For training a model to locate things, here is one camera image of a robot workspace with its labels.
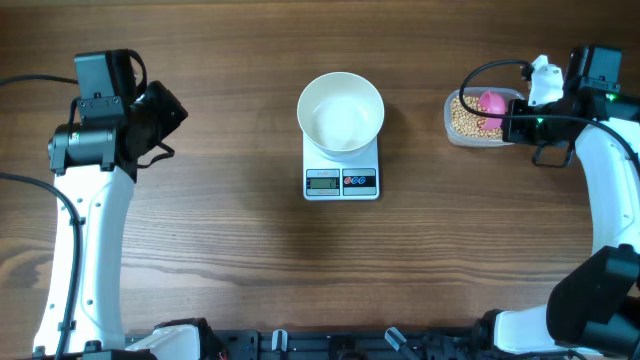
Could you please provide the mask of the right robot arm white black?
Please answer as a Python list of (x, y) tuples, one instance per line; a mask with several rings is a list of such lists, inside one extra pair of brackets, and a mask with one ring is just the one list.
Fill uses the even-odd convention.
[(491, 348), (513, 358), (636, 359), (639, 356), (639, 99), (618, 81), (622, 53), (572, 50), (565, 71), (545, 56), (517, 61), (526, 100), (501, 114), (502, 138), (531, 145), (537, 164), (550, 146), (581, 162), (590, 201), (591, 256), (552, 290), (546, 304), (489, 316)]

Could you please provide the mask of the clear plastic container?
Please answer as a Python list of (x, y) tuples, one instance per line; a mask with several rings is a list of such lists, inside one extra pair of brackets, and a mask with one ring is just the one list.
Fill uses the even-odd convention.
[[(468, 87), (464, 91), (465, 103), (476, 111), (485, 111), (480, 105), (480, 97), (491, 92), (500, 95), (505, 103), (525, 97), (518, 91), (499, 87)], [(468, 112), (459, 99), (459, 91), (454, 90), (444, 104), (444, 125), (449, 141), (462, 147), (501, 147), (508, 143), (502, 140), (500, 128), (484, 130), (486, 119)]]

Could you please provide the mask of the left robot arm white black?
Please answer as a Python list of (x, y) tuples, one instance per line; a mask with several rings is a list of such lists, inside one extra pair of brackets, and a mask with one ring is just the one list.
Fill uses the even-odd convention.
[(140, 158), (187, 118), (159, 81), (137, 76), (131, 49), (76, 55), (78, 121), (60, 125), (48, 144), (57, 192), (57, 230), (46, 309), (34, 358), (125, 346), (120, 273), (124, 225)]

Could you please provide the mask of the pink plastic scoop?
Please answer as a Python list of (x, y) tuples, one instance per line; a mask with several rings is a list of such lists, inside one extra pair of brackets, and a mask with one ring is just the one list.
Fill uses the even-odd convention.
[[(498, 93), (492, 91), (484, 92), (479, 100), (479, 106), (485, 113), (492, 115), (504, 115), (506, 112), (505, 99)], [(499, 129), (502, 124), (501, 118), (486, 118), (485, 123), (482, 125), (482, 130), (495, 130)]]

